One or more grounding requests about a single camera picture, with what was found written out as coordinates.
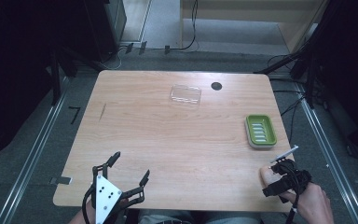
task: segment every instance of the green soap dish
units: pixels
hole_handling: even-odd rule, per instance
[[[249,115],[245,121],[249,144],[256,148],[271,148],[277,143],[272,122],[267,115]]]

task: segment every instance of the floor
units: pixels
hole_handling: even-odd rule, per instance
[[[124,0],[128,22],[122,42],[134,42],[135,46],[147,42],[146,47],[150,49],[187,47],[191,43],[194,36],[191,19],[184,20],[182,45],[179,42],[180,1],[135,2]],[[276,22],[200,19],[196,19],[196,42],[188,49],[193,50],[272,55],[289,53]]]

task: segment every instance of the black circle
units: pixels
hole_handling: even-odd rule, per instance
[[[222,84],[220,84],[220,82],[214,82],[211,85],[212,89],[216,90],[216,91],[220,91],[222,90]]]

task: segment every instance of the metal rail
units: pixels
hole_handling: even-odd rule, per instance
[[[36,137],[34,145],[31,149],[30,154],[24,165],[22,166],[21,172],[17,177],[16,182],[14,183],[13,187],[11,188],[7,200],[5,202],[4,207],[0,213],[0,223],[10,223],[11,219],[13,218],[17,206],[20,203],[22,195],[28,185],[29,180],[31,179],[32,173],[34,172],[34,168],[39,161],[40,155],[42,154],[43,148],[46,144],[48,136],[51,132],[51,129],[54,125],[55,120],[57,119],[63,101],[66,96],[66,91],[69,87],[69,80],[65,77],[62,81],[62,95],[59,98],[57,104],[52,106],[48,112],[48,116],[43,123],[42,129],[39,132],[39,135]]]
[[[305,91],[299,84],[296,84],[296,88],[298,91]],[[322,128],[315,111],[310,109],[310,106],[306,101],[303,100],[301,104],[305,114],[307,115],[308,121],[310,122],[310,127],[312,128],[318,140],[319,146],[322,149],[322,153],[324,154],[324,158],[330,168],[331,174],[337,183],[342,199],[347,205],[353,223],[358,223],[358,198],[351,187],[351,183],[342,170],[342,167],[339,164],[333,148],[327,140],[327,136],[324,133],[324,129]]]

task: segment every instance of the tape mark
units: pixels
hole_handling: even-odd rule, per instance
[[[103,112],[101,112],[101,116],[100,116],[100,120],[101,121],[101,118],[103,117],[103,113],[104,113],[104,110],[106,109],[106,103],[103,105]]]
[[[60,176],[52,177],[49,184],[58,186],[59,184],[70,185],[72,183],[72,177]]]
[[[133,46],[133,43],[130,43],[128,46],[127,46],[127,50],[126,50],[126,54],[130,53],[132,51],[132,46]]]
[[[77,115],[79,114],[79,111],[80,111],[81,107],[69,106],[68,108],[69,108],[69,109],[75,109],[75,110],[76,110],[76,113],[75,113],[75,115],[74,115],[74,118],[72,119],[72,122],[71,122],[71,124],[74,124],[74,123],[75,123],[75,120],[76,120],[76,118],[77,118]]]
[[[168,54],[170,52],[170,46],[166,45],[165,46],[165,54]]]
[[[139,49],[139,55],[145,53],[147,41],[142,42],[141,49]]]

